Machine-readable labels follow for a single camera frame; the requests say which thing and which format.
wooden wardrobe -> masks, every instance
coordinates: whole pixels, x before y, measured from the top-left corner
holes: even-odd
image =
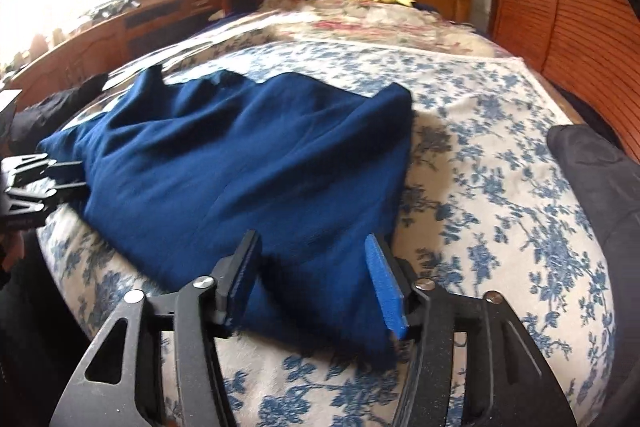
[[[627,0],[494,0],[490,33],[589,103],[640,160],[640,22]]]

blue floral pattern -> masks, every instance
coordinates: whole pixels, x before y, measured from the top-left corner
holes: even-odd
[[[266,38],[255,27],[214,40],[188,41],[168,54],[166,81],[226,68],[256,82],[297,71],[366,96],[392,82],[412,91],[411,165],[394,253],[452,292],[504,293],[585,425],[601,407],[614,352],[606,261],[546,147],[548,128],[569,121],[523,62],[376,42],[279,39],[273,32]],[[126,78],[76,121],[110,110],[130,85]],[[39,238],[62,295],[90,335],[126,290],[161,292],[68,206],[49,217]],[[163,381],[168,415],[179,422],[171,345],[169,336]],[[464,346],[456,341],[458,359]],[[236,418],[264,427],[388,425],[406,375],[406,347],[399,349],[398,367],[381,374],[246,333],[218,343]],[[448,425],[459,420],[464,376],[457,364]]]

blue cloth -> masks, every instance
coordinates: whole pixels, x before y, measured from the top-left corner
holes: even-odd
[[[155,66],[112,111],[40,147],[84,162],[81,216],[165,289],[209,273],[258,230],[244,327],[384,364],[392,350],[364,241],[394,229],[411,105],[398,84],[366,98],[297,73],[255,84],[219,71],[166,86]]]

wooden cabinet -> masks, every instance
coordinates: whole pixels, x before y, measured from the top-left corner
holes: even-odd
[[[640,159],[640,22],[627,0],[496,0],[492,37],[575,93]]]
[[[18,73],[9,87],[22,89],[17,110],[92,74],[113,71],[134,58],[175,44],[207,25],[222,0],[153,0],[74,36]]]

metal screw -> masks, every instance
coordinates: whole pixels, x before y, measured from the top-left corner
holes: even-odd
[[[135,304],[142,301],[145,298],[145,293],[142,290],[130,290],[124,294],[124,301],[129,304]]]
[[[203,275],[193,281],[193,285],[196,286],[196,288],[200,288],[200,289],[208,288],[212,284],[213,284],[213,277],[210,277],[208,275]]]
[[[418,288],[418,290],[430,292],[436,287],[436,283],[431,279],[418,279],[415,282],[415,287]]]
[[[484,298],[491,302],[491,304],[501,304],[504,301],[502,294],[495,291],[487,292]]]

